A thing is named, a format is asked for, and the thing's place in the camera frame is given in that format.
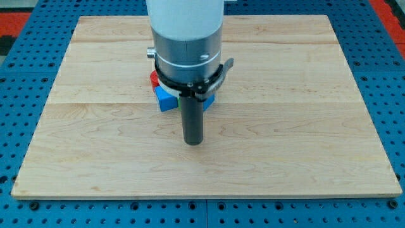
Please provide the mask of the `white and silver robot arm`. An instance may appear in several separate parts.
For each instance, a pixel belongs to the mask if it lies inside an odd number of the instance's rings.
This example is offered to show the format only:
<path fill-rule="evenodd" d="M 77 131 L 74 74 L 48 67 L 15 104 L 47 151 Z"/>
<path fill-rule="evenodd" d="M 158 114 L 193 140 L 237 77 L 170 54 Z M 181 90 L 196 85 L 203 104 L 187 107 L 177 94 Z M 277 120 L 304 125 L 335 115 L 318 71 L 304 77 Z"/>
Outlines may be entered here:
<path fill-rule="evenodd" d="M 222 0 L 146 0 L 158 78 L 180 90 L 220 67 Z"/>

